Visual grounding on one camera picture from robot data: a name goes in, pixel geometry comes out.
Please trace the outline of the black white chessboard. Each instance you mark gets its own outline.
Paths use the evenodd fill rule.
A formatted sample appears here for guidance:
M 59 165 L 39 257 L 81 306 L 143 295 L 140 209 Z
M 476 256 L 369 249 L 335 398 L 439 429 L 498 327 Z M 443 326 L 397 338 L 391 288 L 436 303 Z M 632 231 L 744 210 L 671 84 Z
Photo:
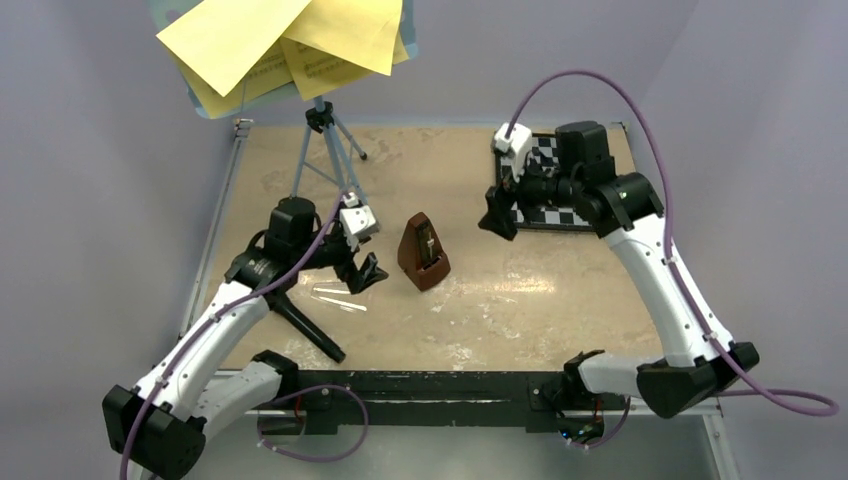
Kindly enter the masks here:
M 515 203 L 511 209 L 511 217 L 517 230 L 549 230 L 591 232 L 590 222 L 577 214 L 570 169 L 566 162 L 560 159 L 562 149 L 559 146 L 561 136 L 555 133 L 533 133 L 533 146 L 526 160 L 533 159 L 548 173 L 558 177 L 557 206 L 520 207 Z M 501 159 L 494 153 L 495 185 L 502 186 L 502 181 L 510 174 L 512 166 L 506 159 Z

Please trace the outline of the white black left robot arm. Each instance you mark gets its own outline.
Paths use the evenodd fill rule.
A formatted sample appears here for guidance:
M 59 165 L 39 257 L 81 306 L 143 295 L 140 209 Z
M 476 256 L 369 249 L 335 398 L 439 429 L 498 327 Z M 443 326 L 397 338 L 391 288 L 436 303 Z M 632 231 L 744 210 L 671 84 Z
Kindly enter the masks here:
M 206 443 L 247 411 L 307 407 L 310 397 L 335 391 L 332 384 L 305 385 L 298 365 L 271 351 L 256 355 L 234 377 L 213 377 L 239 341 L 270 312 L 283 314 L 333 360 L 344 353 L 288 298 L 303 270 L 332 268 L 351 293 L 386 278 L 374 254 L 354 262 L 359 247 L 379 230 L 371 207 L 341 193 L 330 213 L 287 197 L 268 226 L 236 256 L 211 303 L 185 336 L 133 387 L 114 386 L 102 409 L 122 479 L 180 479 L 200 459 Z

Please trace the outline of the yellow sheet music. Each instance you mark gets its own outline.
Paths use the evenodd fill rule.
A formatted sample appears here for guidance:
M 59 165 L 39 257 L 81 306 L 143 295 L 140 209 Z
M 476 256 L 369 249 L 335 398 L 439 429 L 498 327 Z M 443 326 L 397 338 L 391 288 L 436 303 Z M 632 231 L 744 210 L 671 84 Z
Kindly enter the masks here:
M 399 32 L 401 0 L 315 0 L 283 37 L 389 76 Z
M 163 44 L 162 46 L 172 56 L 177 68 L 182 66 L 189 69 Z M 194 73 L 194 76 L 208 86 L 207 89 L 201 91 L 202 93 L 207 94 L 209 91 L 214 91 L 216 100 L 225 98 L 227 102 L 232 102 L 236 96 L 237 87 L 244 81 L 249 82 L 247 89 L 249 99 L 293 81 L 299 91 L 297 96 L 303 100 L 311 100 L 373 73 L 333 55 L 282 37 L 272 44 L 270 49 L 226 96 L 216 93 L 197 74 Z
M 309 0 L 202 1 L 157 39 L 226 96 L 310 4 Z

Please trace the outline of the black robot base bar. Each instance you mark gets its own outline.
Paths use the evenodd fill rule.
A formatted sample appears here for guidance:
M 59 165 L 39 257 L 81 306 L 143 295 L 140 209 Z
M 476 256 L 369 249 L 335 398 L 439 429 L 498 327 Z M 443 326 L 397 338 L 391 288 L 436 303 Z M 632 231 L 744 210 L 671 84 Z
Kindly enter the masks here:
M 554 433 L 580 419 L 620 413 L 623 397 L 577 394 L 561 371 L 302 370 L 284 381 L 268 410 L 298 409 L 309 435 L 341 426 L 517 427 Z

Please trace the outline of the yellow sheet music front right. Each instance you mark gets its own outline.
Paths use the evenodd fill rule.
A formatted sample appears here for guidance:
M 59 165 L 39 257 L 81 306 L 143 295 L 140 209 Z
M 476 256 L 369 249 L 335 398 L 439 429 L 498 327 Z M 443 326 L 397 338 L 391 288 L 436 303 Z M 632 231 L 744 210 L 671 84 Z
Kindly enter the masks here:
M 283 37 L 389 76 L 399 32 L 401 0 L 315 0 Z

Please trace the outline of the yellow sheet music front left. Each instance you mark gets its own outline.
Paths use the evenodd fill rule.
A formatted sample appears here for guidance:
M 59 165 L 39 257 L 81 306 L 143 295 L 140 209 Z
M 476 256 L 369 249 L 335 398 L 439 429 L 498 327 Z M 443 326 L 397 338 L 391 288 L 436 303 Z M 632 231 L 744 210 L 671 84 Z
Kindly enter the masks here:
M 157 39 L 226 96 L 310 4 L 309 0 L 202 1 Z

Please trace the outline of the yellow sheet music back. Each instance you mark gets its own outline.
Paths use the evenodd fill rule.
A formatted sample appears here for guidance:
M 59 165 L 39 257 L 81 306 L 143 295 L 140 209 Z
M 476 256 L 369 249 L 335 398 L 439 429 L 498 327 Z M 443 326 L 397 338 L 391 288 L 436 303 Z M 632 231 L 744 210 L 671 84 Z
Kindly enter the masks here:
M 182 66 L 189 69 L 163 44 L 162 46 L 172 56 L 177 68 Z M 197 74 L 194 73 L 194 76 L 208 86 L 207 89 L 201 91 L 202 93 L 207 94 L 209 91 L 214 91 L 216 100 L 225 98 L 227 102 L 232 102 L 236 96 L 237 87 L 244 81 L 249 82 L 247 89 L 249 99 L 293 81 L 299 91 L 297 96 L 303 100 L 311 100 L 373 73 L 333 55 L 282 37 L 272 44 L 270 49 L 226 96 L 216 93 Z

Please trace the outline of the light blue music stand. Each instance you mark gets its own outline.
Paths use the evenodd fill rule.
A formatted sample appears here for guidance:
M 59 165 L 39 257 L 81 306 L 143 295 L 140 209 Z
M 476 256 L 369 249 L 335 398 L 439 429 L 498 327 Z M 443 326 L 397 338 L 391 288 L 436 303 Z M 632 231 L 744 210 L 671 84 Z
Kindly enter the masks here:
M 194 8 L 195 1 L 160 1 L 148 0 L 146 2 L 151 14 L 152 21 L 157 29 L 162 30 L 176 21 L 187 11 Z M 396 38 L 395 61 L 402 63 L 418 55 L 416 33 L 414 27 L 414 5 L 411 1 L 402 3 L 402 14 L 399 25 L 399 33 Z M 249 82 L 244 81 L 236 89 L 236 96 L 232 102 L 225 98 L 215 99 L 215 92 L 209 91 L 204 94 L 201 91 L 208 86 L 194 76 L 190 69 L 180 66 L 186 91 L 193 103 L 197 115 L 204 119 L 215 120 L 221 118 L 233 118 L 236 123 L 236 133 L 232 156 L 239 160 L 242 156 L 241 144 L 247 139 L 247 131 L 252 122 L 241 115 L 246 111 L 264 106 L 266 104 L 292 98 L 299 94 L 296 83 L 291 81 L 282 84 L 273 90 L 269 90 L 259 96 L 249 99 L 247 89 Z M 361 189 L 359 180 L 353 169 L 352 160 L 358 158 L 362 161 L 368 159 L 365 150 L 355 140 L 353 134 L 344 125 L 338 114 L 335 113 L 333 104 L 317 96 L 312 99 L 313 107 L 305 112 L 305 129 L 301 144 L 296 173 L 294 175 L 291 194 L 298 194 L 303 170 L 308 168 L 319 176 L 337 186 L 347 186 L 354 191 L 361 200 L 367 199 Z M 333 168 L 333 173 L 328 174 L 307 159 L 309 142 L 312 138 L 323 138 L 324 146 Z

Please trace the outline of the black microphone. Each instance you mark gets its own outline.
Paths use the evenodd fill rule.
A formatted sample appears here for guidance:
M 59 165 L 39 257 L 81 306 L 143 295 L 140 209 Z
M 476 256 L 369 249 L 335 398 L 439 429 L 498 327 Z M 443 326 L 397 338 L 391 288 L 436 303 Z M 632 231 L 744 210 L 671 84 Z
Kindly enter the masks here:
M 278 295 L 269 300 L 270 309 L 282 316 L 325 356 L 337 364 L 346 359 L 342 348 L 303 313 L 287 295 Z

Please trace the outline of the brown wooden metronome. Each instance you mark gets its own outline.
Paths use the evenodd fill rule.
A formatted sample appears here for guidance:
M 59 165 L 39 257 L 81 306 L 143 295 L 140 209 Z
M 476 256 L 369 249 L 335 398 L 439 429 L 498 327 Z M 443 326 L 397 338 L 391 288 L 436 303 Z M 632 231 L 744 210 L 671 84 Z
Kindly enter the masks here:
M 424 212 L 418 212 L 407 221 L 397 250 L 397 262 L 420 292 L 435 287 L 450 273 L 449 257 Z

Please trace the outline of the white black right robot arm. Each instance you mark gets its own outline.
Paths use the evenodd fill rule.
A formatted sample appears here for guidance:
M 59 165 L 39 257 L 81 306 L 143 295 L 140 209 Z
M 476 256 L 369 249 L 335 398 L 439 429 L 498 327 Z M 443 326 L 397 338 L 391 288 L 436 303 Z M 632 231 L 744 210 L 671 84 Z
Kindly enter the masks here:
M 479 228 L 512 240 L 518 232 L 513 208 L 525 214 L 543 206 L 573 209 L 623 265 L 662 347 L 656 360 L 604 350 L 578 354 L 563 366 L 560 389 L 569 404 L 584 407 L 601 394 L 635 397 L 668 419 L 725 391 L 759 364 L 756 347 L 733 338 L 675 258 L 665 237 L 664 207 L 650 181 L 637 172 L 617 172 L 603 125 L 557 127 L 553 169 L 535 164 L 533 146 L 533 133 L 523 125 L 504 123 L 495 131 L 491 150 L 509 171 L 486 191 Z

